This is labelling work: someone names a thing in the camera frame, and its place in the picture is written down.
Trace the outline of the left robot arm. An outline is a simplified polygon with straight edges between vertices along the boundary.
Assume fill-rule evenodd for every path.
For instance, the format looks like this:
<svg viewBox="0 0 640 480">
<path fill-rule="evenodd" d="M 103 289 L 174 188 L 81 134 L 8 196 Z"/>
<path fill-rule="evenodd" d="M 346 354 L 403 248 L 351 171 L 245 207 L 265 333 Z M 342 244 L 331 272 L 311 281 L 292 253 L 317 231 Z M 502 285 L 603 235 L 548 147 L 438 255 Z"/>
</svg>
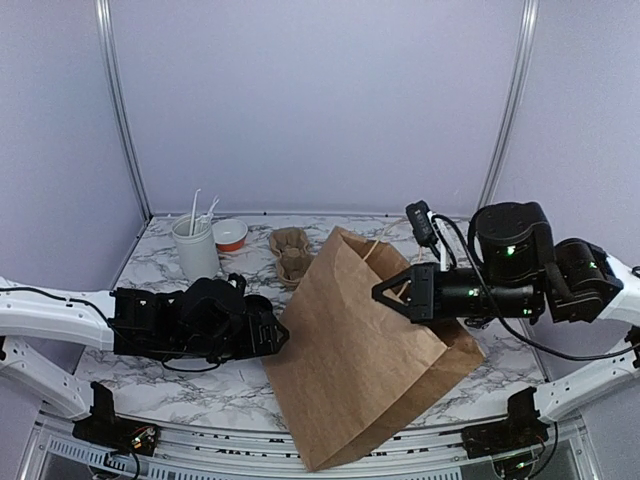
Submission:
<svg viewBox="0 0 640 480">
<path fill-rule="evenodd" d="M 28 339 L 88 346 L 166 363 L 201 359 L 209 369 L 271 356 L 289 339 L 272 303 L 248 295 L 243 276 L 200 278 L 186 290 L 153 293 L 117 288 L 65 292 L 1 282 L 1 374 L 21 383 L 61 417 L 86 420 L 106 445 L 125 438 L 126 423 L 109 408 L 111 392 L 77 379 L 35 351 Z"/>
</svg>

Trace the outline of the brown paper bag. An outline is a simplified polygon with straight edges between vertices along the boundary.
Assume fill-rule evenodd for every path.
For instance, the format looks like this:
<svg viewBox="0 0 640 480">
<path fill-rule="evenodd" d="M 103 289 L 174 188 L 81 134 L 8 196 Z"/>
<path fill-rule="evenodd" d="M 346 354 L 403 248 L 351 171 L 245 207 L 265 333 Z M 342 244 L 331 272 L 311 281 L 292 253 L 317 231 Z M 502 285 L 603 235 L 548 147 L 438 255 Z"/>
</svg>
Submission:
<svg viewBox="0 0 640 480">
<path fill-rule="evenodd" d="M 373 300 L 408 265 L 392 245 L 335 227 L 280 316 L 290 338 L 263 365 L 310 472 L 363 458 L 484 362 L 458 321 L 413 325 Z"/>
</svg>

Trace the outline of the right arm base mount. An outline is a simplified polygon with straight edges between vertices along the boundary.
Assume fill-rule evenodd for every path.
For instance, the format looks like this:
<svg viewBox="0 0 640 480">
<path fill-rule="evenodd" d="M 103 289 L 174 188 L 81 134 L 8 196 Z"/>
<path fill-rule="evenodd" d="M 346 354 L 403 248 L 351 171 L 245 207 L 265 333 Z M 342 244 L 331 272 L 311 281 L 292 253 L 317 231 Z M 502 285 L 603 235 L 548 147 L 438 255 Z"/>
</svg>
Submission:
<svg viewBox="0 0 640 480">
<path fill-rule="evenodd" d="M 468 458 L 499 455 L 546 442 L 549 425 L 540 420 L 535 407 L 536 391 L 528 387 L 511 395 L 504 419 L 463 428 L 461 438 Z"/>
</svg>

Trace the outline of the cardboard cup carrier tray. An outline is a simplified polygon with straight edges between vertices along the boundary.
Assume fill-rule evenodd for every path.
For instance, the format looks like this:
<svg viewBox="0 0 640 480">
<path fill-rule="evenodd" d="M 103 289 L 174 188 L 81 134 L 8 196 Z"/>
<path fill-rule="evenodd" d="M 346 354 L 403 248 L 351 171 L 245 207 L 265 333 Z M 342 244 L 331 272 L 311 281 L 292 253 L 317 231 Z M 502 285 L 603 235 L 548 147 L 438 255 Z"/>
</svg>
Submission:
<svg viewBox="0 0 640 480">
<path fill-rule="evenodd" d="M 298 227 L 274 230 L 269 248 L 275 257 L 277 278 L 288 289 L 295 289 L 314 259 L 306 231 Z"/>
</svg>

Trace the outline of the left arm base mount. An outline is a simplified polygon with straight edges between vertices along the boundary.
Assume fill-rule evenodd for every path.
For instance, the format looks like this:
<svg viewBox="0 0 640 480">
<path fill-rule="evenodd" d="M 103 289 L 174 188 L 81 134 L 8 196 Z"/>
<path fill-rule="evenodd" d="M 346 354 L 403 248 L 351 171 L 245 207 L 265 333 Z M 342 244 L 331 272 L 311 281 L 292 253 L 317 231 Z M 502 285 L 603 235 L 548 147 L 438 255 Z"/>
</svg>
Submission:
<svg viewBox="0 0 640 480">
<path fill-rule="evenodd" d="M 151 457 L 158 443 L 159 426 L 118 416 L 113 393 L 95 381 L 90 383 L 90 387 L 93 402 L 89 416 L 74 422 L 72 436 L 120 453 L 134 452 Z"/>
</svg>

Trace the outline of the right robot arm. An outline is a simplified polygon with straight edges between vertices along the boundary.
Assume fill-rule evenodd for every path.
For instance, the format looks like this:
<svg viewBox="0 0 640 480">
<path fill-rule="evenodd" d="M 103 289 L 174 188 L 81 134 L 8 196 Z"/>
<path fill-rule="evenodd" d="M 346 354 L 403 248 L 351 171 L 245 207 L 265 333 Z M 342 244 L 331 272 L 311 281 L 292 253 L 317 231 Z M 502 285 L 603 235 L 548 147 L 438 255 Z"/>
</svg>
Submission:
<svg viewBox="0 0 640 480">
<path fill-rule="evenodd" d="M 440 260 L 453 250 L 443 232 L 450 229 L 469 263 L 412 265 L 372 289 L 375 301 L 413 324 L 431 326 L 462 318 L 480 328 L 510 318 L 536 322 L 544 313 L 554 322 L 615 320 L 628 332 L 607 353 L 575 355 L 545 346 L 512 330 L 521 342 L 556 358 L 581 363 L 558 380 L 512 395 L 508 414 L 495 430 L 506 448 L 529 437 L 535 424 L 549 425 L 639 377 L 639 270 L 602 248 L 578 238 L 560 243 L 536 202 L 487 205 L 471 218 L 467 231 L 419 201 L 406 209 L 416 242 L 443 246 Z"/>
</svg>

